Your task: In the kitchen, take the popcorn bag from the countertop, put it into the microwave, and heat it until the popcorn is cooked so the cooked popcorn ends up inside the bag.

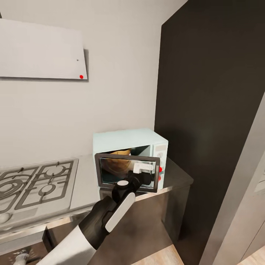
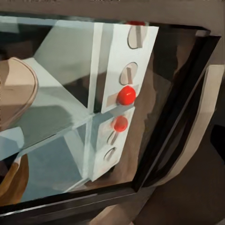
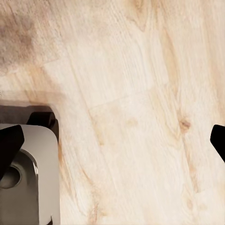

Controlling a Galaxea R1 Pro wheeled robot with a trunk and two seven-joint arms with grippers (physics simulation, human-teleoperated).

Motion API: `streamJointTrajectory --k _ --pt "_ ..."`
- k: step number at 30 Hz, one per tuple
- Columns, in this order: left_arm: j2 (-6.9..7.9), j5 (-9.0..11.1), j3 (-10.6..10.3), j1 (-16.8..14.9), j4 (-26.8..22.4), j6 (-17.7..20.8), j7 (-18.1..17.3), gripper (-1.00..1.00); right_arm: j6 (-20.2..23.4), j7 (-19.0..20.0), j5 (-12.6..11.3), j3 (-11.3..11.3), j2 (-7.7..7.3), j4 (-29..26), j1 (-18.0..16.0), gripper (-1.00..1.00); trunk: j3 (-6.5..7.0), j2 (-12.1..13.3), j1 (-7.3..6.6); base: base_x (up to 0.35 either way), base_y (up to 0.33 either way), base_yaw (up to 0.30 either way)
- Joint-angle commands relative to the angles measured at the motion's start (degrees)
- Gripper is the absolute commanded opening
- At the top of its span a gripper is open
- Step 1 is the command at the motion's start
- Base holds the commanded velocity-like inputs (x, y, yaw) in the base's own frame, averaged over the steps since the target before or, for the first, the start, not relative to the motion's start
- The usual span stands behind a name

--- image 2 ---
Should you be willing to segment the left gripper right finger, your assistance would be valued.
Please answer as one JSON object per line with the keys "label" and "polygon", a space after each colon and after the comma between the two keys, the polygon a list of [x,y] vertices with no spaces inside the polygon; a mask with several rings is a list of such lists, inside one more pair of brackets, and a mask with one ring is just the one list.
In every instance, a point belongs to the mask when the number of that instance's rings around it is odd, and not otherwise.
{"label": "left gripper right finger", "polygon": [[214,125],[211,136],[210,142],[219,153],[221,158],[225,162],[225,127],[221,125]]}

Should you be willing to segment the microwave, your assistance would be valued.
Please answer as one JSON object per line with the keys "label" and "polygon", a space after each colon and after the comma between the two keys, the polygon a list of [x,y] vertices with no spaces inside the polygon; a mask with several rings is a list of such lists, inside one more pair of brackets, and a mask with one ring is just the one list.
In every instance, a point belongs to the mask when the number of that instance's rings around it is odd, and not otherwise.
{"label": "microwave", "polygon": [[144,198],[197,151],[225,78],[225,0],[0,0],[0,130],[24,143],[0,225]]}

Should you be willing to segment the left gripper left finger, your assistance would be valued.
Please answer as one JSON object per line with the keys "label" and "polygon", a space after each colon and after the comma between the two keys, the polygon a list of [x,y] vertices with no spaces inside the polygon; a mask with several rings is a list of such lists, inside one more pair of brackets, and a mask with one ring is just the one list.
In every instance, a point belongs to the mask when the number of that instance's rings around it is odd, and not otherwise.
{"label": "left gripper left finger", "polygon": [[24,143],[21,125],[0,130],[0,181]]}

